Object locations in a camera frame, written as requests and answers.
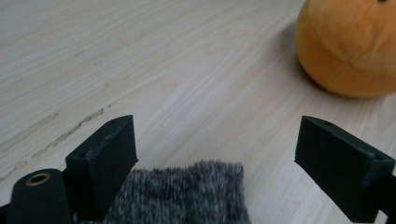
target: gray knitted fabric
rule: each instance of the gray knitted fabric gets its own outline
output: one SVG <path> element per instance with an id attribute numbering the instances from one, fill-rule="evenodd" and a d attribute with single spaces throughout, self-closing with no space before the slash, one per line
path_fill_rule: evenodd
<path id="1" fill-rule="evenodd" d="M 102 223 L 248 224 L 243 166 L 201 161 L 185 169 L 134 170 Z"/>

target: orange fruit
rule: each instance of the orange fruit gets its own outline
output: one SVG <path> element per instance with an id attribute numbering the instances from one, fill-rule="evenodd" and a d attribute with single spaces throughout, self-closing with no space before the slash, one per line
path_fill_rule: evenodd
<path id="1" fill-rule="evenodd" d="M 326 91 L 396 92 L 396 0 L 306 0 L 295 44 L 303 69 Z"/>

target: wood grain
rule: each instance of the wood grain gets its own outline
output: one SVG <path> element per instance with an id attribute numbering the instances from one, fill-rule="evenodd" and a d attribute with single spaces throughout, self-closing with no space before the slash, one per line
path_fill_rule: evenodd
<path id="1" fill-rule="evenodd" d="M 396 157 L 396 96 L 347 99 L 297 62 L 303 0 L 0 2 L 0 204 L 109 119 L 136 168 L 242 162 L 253 223 L 349 223 L 293 162 L 302 115 Z M 384 223 L 380 215 L 376 223 Z"/>

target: wooden table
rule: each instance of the wooden table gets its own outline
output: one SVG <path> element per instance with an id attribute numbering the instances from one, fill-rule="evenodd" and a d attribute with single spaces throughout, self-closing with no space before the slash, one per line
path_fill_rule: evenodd
<path id="1" fill-rule="evenodd" d="M 252 223 L 350 223 L 294 160 L 302 115 L 396 157 L 396 95 L 347 99 L 297 62 L 303 0 L 0 2 L 0 204 L 110 119 L 136 168 L 242 162 Z M 376 223 L 384 223 L 380 215 Z"/>

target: white wooden surface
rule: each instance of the white wooden surface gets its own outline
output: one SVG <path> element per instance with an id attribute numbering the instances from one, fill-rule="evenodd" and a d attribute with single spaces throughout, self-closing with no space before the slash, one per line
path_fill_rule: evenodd
<path id="1" fill-rule="evenodd" d="M 0 205 L 110 119 L 136 168 L 242 162 L 253 223 L 349 223 L 293 162 L 301 115 L 396 157 L 396 95 L 319 89 L 293 43 L 303 0 L 0 1 Z M 380 216 L 376 223 L 384 223 Z"/>

